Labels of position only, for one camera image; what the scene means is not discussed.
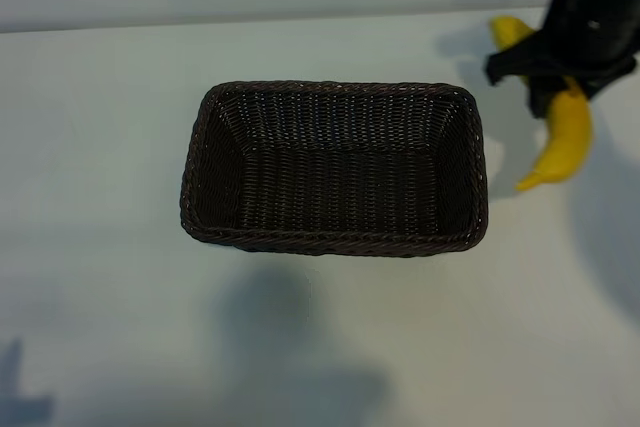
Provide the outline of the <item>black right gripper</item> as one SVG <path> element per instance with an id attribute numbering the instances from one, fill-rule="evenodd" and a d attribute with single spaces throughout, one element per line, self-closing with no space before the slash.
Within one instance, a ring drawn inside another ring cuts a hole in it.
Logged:
<path id="1" fill-rule="evenodd" d="M 639 50 L 639 0 L 552 0 L 542 34 L 490 55 L 489 83 L 529 77 L 529 110 L 545 119 L 557 94 L 574 78 L 589 97 L 631 74 Z"/>

